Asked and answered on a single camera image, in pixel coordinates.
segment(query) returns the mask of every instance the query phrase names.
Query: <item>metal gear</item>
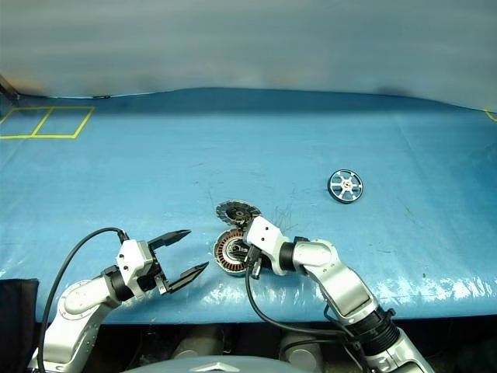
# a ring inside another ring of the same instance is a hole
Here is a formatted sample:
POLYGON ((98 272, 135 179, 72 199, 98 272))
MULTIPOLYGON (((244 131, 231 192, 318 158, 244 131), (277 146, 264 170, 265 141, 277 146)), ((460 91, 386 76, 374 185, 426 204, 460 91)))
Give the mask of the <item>metal gear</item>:
POLYGON ((354 171, 339 169, 328 179, 328 192, 337 201, 350 204, 363 195, 363 181, 354 171))
POLYGON ((243 243, 243 231, 230 229, 223 232, 214 244, 214 259, 226 272, 241 275, 245 272, 244 258, 249 247, 243 243))
POLYGON ((219 219, 229 225, 243 227, 262 213, 257 207, 247 204, 243 200, 227 200, 216 207, 216 214, 219 219))

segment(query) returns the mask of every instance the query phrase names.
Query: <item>spoked wheel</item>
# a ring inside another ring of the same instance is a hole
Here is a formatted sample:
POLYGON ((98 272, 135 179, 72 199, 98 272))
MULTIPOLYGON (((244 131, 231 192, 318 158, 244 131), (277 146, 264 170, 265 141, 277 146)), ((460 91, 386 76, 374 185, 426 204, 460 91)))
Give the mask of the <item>spoked wheel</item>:
POLYGON ((350 204, 363 195, 363 181, 354 171, 339 169, 328 180, 328 192, 338 202, 350 204))

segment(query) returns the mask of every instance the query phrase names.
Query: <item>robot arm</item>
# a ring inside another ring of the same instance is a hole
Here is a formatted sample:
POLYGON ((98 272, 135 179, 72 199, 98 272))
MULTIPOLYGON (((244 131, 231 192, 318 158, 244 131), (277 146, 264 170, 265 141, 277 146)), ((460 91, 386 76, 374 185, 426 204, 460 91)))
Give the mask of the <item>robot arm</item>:
MULTIPOLYGON (((95 345, 100 324, 107 314, 130 298, 143 298, 158 287, 172 293, 189 284, 207 267, 200 264, 169 283, 155 257, 155 250, 179 241, 190 231, 166 233, 150 242, 123 241, 117 266, 106 268, 93 280, 70 286, 57 303, 57 314, 48 328, 43 347, 43 365, 50 372, 80 372, 95 345)), ((38 369, 34 352, 29 368, 38 369)))
POLYGON ((385 312, 380 307, 359 275, 342 263, 330 242, 304 238, 291 242, 261 216, 248 225, 244 241, 269 258, 275 274, 297 271, 319 284, 338 321, 360 342, 372 371, 434 373, 404 331, 391 321, 393 311, 385 312))

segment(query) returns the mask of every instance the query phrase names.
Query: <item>blue table surface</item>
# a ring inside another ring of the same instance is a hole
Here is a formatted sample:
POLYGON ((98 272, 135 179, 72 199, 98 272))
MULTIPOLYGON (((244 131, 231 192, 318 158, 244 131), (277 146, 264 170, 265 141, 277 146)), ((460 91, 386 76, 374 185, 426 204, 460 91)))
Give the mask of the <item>blue table surface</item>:
MULTIPOLYGON (((189 287, 128 301, 106 322, 259 321, 243 280, 212 257, 228 228, 214 210, 229 199, 256 205, 290 237, 333 242, 400 318, 497 313, 497 123, 485 113, 391 96, 248 89, 23 104, 95 107, 75 139, 0 139, 0 276, 40 279, 38 319, 68 251, 113 225, 136 239, 191 229, 158 253, 171 280, 210 266, 189 287), (362 177, 356 203, 329 196, 337 169, 362 177)), ((8 106, 2 100, 2 114, 8 106)), ((11 115, 0 134, 29 133, 42 114, 11 115)), ((82 111, 52 115, 41 131, 63 133, 82 111)), ((118 249, 114 234, 84 246, 57 296, 114 264, 118 249)), ((265 272, 253 288, 275 319, 323 320, 322 296, 306 277, 265 272)))

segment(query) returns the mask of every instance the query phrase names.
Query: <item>yellow square marking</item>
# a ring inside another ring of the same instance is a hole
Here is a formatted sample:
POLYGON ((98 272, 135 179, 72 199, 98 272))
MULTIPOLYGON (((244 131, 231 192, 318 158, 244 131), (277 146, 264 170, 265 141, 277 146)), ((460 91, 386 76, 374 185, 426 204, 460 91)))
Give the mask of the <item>yellow square marking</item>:
POLYGON ((41 118, 40 122, 38 122, 38 125, 34 129, 34 131, 31 134, 10 134, 10 135, 5 135, 1 136, 0 139, 15 139, 15 138, 77 138, 82 131, 83 127, 85 126, 86 122, 90 119, 91 115, 95 111, 94 106, 30 106, 30 107, 13 107, 11 108, 8 113, 0 120, 0 125, 4 123, 7 118, 10 117, 10 115, 15 112, 15 111, 22 111, 22 110, 47 110, 45 115, 43 115, 43 118, 41 118), (47 121, 48 117, 54 112, 54 110, 81 110, 81 109, 87 109, 88 113, 86 114, 85 118, 83 118, 83 121, 79 124, 78 128, 76 128, 76 131, 74 134, 38 134, 38 131, 42 128, 43 124, 47 121))

